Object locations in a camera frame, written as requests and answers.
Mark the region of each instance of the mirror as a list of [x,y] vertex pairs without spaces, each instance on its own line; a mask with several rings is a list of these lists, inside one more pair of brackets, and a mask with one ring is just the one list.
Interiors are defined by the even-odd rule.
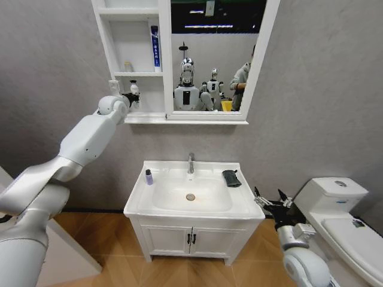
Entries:
[[240,111],[265,6],[171,0],[174,111]]

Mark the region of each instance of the shelf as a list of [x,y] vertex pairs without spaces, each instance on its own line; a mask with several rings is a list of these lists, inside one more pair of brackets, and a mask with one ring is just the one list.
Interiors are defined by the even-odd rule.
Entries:
[[98,13],[112,21],[146,21],[158,17],[157,8],[98,8]]
[[247,125],[247,121],[201,121],[201,120],[167,120],[164,112],[130,112],[126,124],[218,124],[218,125]]
[[114,72],[115,77],[162,77],[162,72]]

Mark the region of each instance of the humanoid robot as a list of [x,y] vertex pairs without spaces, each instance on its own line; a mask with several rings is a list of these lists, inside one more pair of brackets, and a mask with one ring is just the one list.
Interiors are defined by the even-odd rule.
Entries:
[[218,69],[213,68],[213,70],[211,70],[211,80],[207,83],[203,82],[200,90],[207,91],[213,100],[214,109],[221,111],[221,100],[224,97],[223,82],[218,82],[217,77]]
[[194,62],[185,57],[188,47],[184,43],[179,49],[184,52],[184,59],[181,62],[180,84],[174,90],[174,110],[213,111],[211,95],[207,91],[200,91],[193,84]]

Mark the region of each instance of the flush button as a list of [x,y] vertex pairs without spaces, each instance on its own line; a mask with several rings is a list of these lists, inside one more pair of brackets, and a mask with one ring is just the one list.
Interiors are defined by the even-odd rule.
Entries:
[[347,184],[345,184],[343,181],[335,181],[336,184],[338,184],[340,187],[346,187]]

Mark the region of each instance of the purple bottle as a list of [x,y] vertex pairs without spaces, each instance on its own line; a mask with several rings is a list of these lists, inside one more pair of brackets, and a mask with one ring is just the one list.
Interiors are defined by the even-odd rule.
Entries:
[[145,171],[145,174],[146,174],[146,183],[148,185],[152,185],[153,184],[153,176],[151,175],[150,169],[147,169]]

